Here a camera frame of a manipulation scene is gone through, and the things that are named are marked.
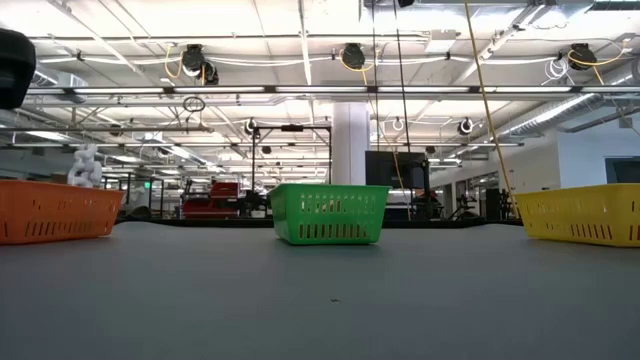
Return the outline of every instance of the ceiling light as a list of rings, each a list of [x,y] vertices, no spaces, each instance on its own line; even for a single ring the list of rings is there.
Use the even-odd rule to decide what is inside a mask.
[[[378,88],[380,92],[402,92],[401,86],[381,86]],[[468,86],[409,86],[404,88],[407,93],[440,93],[440,92],[467,92]]]
[[[276,86],[279,93],[330,93],[330,92],[366,92],[364,86]]]
[[[183,149],[183,148],[181,148],[179,146],[172,146],[171,148],[169,148],[167,150],[169,150],[170,152],[174,153],[177,156],[180,156],[183,159],[188,159],[188,158],[191,157],[191,154],[187,150],[185,150],[185,149]]]
[[[201,94],[201,93],[256,93],[264,92],[262,86],[207,86],[207,87],[179,87],[173,89],[176,93],[189,93],[189,94]]]
[[[44,139],[49,139],[49,140],[66,140],[67,138],[63,135],[60,135],[58,133],[54,133],[54,132],[50,132],[50,131],[28,131],[27,134],[29,135],[33,135],[33,136],[38,136]]]
[[[256,159],[256,162],[296,162],[296,163],[312,163],[312,162],[329,162],[329,159],[278,159],[278,158],[267,158],[267,159]]]
[[[458,159],[429,159],[430,163],[439,163],[439,162],[460,162]]]
[[[162,82],[166,82],[168,84],[171,84],[171,86],[176,86],[176,83],[174,83],[173,81],[171,81],[171,79],[169,78],[160,78],[160,81]]]
[[[448,168],[458,168],[462,167],[461,165],[431,165],[429,168],[431,169],[448,169]]]
[[[44,88],[31,88],[27,90],[27,95],[62,95],[64,90],[62,89],[44,89]]]
[[[123,161],[123,162],[138,162],[140,161],[140,159],[138,159],[137,157],[133,157],[133,156],[125,156],[125,155],[119,155],[119,156],[112,156],[114,159],[118,160],[118,161]]]
[[[40,76],[41,78],[46,79],[47,81],[49,81],[49,82],[53,83],[53,85],[58,85],[58,81],[57,81],[56,79],[52,79],[51,77],[49,77],[49,76],[47,76],[47,75],[45,75],[45,74],[41,73],[41,72],[40,72],[40,71],[38,71],[38,70],[34,71],[34,73],[35,73],[36,75]]]
[[[582,92],[640,92],[640,86],[585,86]]]
[[[571,86],[498,86],[495,88],[496,92],[567,92],[571,90]]]
[[[473,144],[474,147],[494,147],[496,146],[495,144]],[[500,143],[500,147],[516,147],[516,146],[523,146],[523,143]]]
[[[161,94],[162,88],[77,88],[76,94]]]

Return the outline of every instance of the plastic basket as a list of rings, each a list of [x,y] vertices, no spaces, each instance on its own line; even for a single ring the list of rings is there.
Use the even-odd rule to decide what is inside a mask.
[[[516,195],[533,238],[640,246],[640,184],[611,184]]]
[[[283,184],[271,192],[276,234],[291,244],[368,244],[380,238],[386,186]]]
[[[0,180],[0,244],[109,235],[123,192]]]

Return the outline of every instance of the yellow basket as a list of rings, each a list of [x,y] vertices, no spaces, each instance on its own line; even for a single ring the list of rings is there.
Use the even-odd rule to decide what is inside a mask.
[[[532,238],[640,246],[640,184],[612,184],[516,195]]]

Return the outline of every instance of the green basket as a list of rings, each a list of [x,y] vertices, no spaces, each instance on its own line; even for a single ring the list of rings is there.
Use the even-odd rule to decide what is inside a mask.
[[[389,187],[283,184],[271,192],[276,234],[296,245],[380,238]]]

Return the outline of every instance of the gray table surface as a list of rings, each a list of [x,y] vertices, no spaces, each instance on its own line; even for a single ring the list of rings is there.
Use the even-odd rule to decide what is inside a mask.
[[[125,223],[0,247],[0,359],[638,359],[639,278],[638,250],[511,226],[293,247]]]

